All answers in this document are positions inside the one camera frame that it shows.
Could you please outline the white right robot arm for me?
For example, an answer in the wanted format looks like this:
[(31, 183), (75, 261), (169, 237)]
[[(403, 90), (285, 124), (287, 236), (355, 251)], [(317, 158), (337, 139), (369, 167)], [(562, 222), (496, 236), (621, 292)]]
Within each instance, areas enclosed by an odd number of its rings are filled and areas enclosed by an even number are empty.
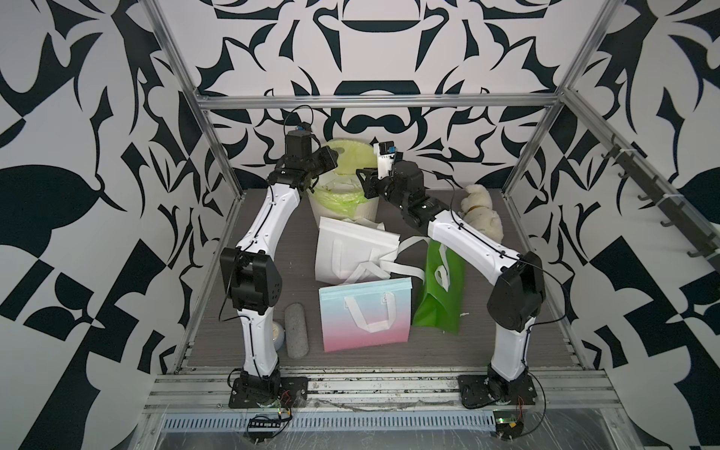
[(428, 238), (454, 251), (493, 286), (487, 311), (496, 324), (493, 356), (485, 375), (462, 375), (462, 405), (530, 406), (537, 388), (529, 371), (529, 337), (546, 299), (544, 271), (533, 252), (520, 254), (496, 243), (461, 219), (451, 207), (426, 193), (421, 169), (396, 162), (388, 174), (358, 169), (364, 195), (381, 198), (401, 212), (404, 221)]

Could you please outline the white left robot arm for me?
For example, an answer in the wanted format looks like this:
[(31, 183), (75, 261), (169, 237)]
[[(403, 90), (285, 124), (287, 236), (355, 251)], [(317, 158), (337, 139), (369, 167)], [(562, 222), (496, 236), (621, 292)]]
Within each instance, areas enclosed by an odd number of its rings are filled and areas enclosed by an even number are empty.
[(245, 236), (223, 249), (220, 269), (225, 297), (242, 324), (245, 361), (231, 382), (231, 404), (272, 405), (281, 402), (279, 357), (273, 340), (274, 307), (281, 298), (282, 278), (275, 264), (279, 240), (303, 194), (322, 174), (338, 166), (338, 154), (309, 126), (287, 132), (285, 153), (267, 178), (264, 203)]

